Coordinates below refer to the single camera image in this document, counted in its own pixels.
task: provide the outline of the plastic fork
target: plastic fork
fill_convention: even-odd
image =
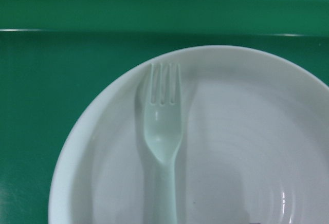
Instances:
[[[175,160],[183,131],[178,64],[152,64],[143,134],[156,168],[152,224],[177,224]]]

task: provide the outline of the fork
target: fork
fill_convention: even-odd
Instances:
[[[183,136],[179,64],[152,64],[143,135],[156,169],[150,223],[177,224],[175,160]]]

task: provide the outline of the utensil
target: utensil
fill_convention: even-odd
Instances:
[[[178,64],[152,64],[143,125],[144,140],[156,167],[157,196],[151,223],[176,224],[175,160],[183,135]]]

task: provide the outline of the white plate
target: white plate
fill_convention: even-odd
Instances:
[[[327,223],[329,88],[280,57],[233,46],[161,55],[99,94],[58,159],[49,223],[143,223],[139,86],[151,62],[169,61],[181,64],[186,121],[180,223]]]

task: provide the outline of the green background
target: green background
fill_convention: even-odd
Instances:
[[[284,57],[329,84],[329,0],[0,0],[0,223],[47,223],[72,126],[127,70],[185,47]]]

